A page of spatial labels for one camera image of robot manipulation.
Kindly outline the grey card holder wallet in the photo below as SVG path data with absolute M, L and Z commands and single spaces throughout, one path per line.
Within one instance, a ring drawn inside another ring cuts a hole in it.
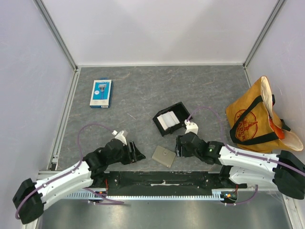
M 154 154 L 152 155 L 152 159 L 154 161 L 168 168 L 172 166 L 175 157 L 175 152 L 172 152 L 161 146 L 157 146 Z

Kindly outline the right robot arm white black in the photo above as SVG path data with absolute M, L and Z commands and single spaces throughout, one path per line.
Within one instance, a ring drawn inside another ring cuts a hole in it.
M 222 187 L 253 184 L 274 187 L 294 199 L 305 198 L 305 165 L 289 151 L 261 154 L 218 141 L 205 142 L 189 132 L 177 136 L 176 153 L 182 157 L 194 156 L 209 165 L 221 165 L 218 182 Z

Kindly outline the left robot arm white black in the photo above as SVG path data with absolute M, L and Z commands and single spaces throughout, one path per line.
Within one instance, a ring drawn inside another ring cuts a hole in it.
M 38 181 L 31 178 L 24 180 L 12 199 L 16 208 L 15 217 L 23 225 L 29 224 L 70 193 L 83 188 L 101 187 L 109 165 L 129 165 L 143 159 L 145 155 L 133 141 L 125 145 L 118 139 L 112 139 L 64 171 Z

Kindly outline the black plastic card box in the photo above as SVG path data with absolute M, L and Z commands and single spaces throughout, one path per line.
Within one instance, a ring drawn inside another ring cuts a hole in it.
M 161 136 L 172 134 L 174 131 L 185 127 L 185 120 L 190 116 L 182 102 L 178 102 L 160 110 L 153 118 L 153 122 Z

